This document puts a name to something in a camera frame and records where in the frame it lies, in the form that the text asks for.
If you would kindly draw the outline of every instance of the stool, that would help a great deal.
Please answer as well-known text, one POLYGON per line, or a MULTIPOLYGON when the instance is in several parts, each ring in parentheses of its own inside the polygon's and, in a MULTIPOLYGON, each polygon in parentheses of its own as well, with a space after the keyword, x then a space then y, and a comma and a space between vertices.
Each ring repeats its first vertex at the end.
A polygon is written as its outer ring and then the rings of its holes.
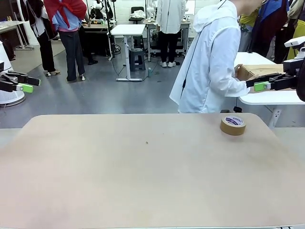
POLYGON ((145 49, 144 48, 144 40, 143 40, 143 36, 135 36, 133 37, 133 44, 134 44, 134 48, 140 48, 140 49, 145 49))
POLYGON ((145 51, 143 51, 142 49, 138 48, 138 49, 129 50, 129 65, 131 72, 135 72, 136 68, 146 70, 144 57, 145 57, 145 51))

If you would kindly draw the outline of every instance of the brown packing tape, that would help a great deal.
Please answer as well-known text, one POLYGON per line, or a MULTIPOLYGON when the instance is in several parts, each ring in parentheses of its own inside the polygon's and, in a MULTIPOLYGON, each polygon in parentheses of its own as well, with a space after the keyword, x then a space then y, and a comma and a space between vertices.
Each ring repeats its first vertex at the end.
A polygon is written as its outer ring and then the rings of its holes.
POLYGON ((220 129, 228 135, 238 136, 244 134, 246 123, 240 117, 227 116, 221 120, 220 129))

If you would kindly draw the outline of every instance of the white wall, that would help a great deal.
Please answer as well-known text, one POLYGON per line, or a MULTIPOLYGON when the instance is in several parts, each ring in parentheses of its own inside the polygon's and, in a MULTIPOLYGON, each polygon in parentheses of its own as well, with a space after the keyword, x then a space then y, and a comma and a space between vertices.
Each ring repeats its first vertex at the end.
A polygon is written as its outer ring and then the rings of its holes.
MULTIPOLYGON (((92 5, 93 1, 95 0, 88 0, 89 7, 92 5)), ((195 12, 197 13, 202 7, 211 5, 211 4, 217 4, 219 0, 196 0, 196 9, 195 12)), ((119 24, 129 24, 132 22, 129 22, 128 19, 131 14, 131 7, 133 6, 143 6, 145 8, 145 0, 117 0, 115 2, 115 11, 116 11, 116 18, 118 20, 119 24)))

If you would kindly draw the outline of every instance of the white jacket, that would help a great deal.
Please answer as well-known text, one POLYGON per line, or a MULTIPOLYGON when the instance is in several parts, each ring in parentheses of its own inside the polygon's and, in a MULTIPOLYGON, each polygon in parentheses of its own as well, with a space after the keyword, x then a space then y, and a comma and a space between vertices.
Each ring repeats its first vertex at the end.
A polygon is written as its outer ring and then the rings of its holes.
POLYGON ((158 0, 156 23, 163 33, 178 33, 185 14, 185 0, 158 0))
POLYGON ((235 5, 231 1, 223 3, 204 7, 195 16, 197 35, 170 95, 181 113, 220 112, 225 97, 239 97, 250 91, 245 82, 233 78, 240 27, 235 5))

